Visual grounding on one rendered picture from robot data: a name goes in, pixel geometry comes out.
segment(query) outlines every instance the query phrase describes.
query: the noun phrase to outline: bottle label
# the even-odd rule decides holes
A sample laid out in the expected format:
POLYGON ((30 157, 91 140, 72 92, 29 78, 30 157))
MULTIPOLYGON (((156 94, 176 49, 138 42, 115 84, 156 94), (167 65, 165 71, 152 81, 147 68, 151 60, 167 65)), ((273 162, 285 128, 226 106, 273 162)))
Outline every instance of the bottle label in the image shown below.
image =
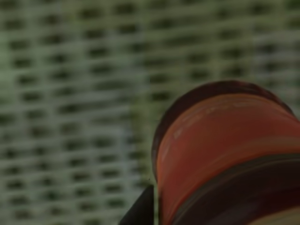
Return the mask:
POLYGON ((275 213, 270 216, 256 220, 249 225, 299 225, 300 207, 275 213))

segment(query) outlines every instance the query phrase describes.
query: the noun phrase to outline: bottle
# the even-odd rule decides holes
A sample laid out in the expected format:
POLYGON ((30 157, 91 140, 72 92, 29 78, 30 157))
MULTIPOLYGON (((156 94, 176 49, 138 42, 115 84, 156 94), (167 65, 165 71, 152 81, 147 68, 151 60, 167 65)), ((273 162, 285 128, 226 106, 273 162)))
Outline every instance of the bottle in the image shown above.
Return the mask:
POLYGON ((160 225, 300 225, 300 123, 255 84, 212 82, 176 100, 152 164, 160 225))

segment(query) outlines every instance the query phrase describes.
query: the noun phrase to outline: grid pattern background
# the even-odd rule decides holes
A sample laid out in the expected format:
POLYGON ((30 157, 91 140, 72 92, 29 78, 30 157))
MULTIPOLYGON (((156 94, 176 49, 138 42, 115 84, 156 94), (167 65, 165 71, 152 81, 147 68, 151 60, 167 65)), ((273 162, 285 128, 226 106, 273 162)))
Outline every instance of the grid pattern background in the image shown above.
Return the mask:
POLYGON ((300 0, 0 0, 0 224, 117 224, 176 97, 242 79, 300 115, 299 55, 300 0))

